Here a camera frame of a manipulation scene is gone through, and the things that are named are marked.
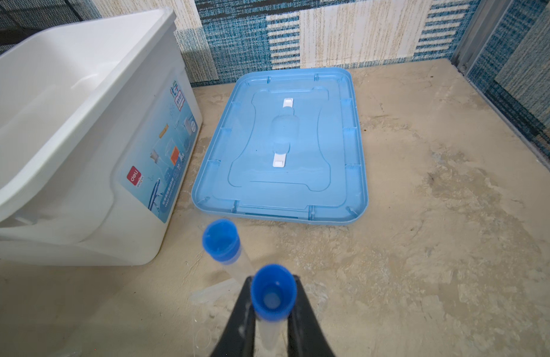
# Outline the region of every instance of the dirty floor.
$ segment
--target dirty floor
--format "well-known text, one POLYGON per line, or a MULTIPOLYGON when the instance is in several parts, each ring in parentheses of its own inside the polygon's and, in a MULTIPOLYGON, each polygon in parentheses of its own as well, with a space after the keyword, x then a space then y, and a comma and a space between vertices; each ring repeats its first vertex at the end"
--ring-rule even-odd
MULTIPOLYGON (((370 205, 343 227, 235 219, 255 266, 301 276, 337 357, 550 356, 550 173, 449 61, 351 73, 370 205)), ((204 124, 153 261, 0 261, 0 357, 205 353, 229 297, 188 299, 228 276, 190 192, 232 88, 194 90, 204 124)))

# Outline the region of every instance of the plastic centrifuge tube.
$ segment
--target plastic centrifuge tube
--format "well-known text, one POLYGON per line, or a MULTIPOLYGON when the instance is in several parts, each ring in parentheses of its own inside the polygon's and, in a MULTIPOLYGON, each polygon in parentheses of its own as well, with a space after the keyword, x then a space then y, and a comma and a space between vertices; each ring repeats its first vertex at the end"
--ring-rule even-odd
POLYGON ((240 284, 243 285, 248 276, 255 274, 232 221, 218 219, 212 222, 204 231, 202 244, 206 252, 240 284))
POLYGON ((251 302, 257 316, 261 342, 267 350, 277 344, 281 327, 297 300, 293 275, 278 264, 266 265, 251 282, 251 302))

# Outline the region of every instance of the red logo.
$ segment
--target red logo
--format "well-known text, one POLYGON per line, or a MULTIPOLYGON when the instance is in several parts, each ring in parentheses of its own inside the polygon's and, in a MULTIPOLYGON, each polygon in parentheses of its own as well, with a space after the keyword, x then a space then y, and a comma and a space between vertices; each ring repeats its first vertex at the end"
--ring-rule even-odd
POLYGON ((132 182, 133 185, 138 186, 142 182, 142 175, 134 166, 128 172, 127 179, 132 182))

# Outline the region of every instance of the wallpaper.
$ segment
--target wallpaper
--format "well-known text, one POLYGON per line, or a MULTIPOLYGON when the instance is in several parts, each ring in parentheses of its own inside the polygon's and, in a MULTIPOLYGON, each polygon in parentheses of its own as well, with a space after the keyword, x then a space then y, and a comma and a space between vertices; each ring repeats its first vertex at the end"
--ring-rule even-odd
MULTIPOLYGON (((195 86, 281 68, 450 58, 479 0, 70 0, 85 19, 171 7, 195 86)), ((0 0, 24 25, 76 21, 63 0, 0 0)), ((12 25, 0 13, 0 26, 12 25)), ((0 53, 11 46, 0 47, 0 53)))
POLYGON ((469 78, 550 163, 550 1, 514 0, 469 78))

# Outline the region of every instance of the white plastic storage bin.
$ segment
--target white plastic storage bin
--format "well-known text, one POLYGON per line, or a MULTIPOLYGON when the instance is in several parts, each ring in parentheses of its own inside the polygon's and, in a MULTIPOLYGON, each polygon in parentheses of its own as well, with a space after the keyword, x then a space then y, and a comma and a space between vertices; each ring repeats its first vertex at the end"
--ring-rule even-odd
POLYGON ((156 256, 201 126, 174 19, 54 27, 0 56, 0 258, 156 256))

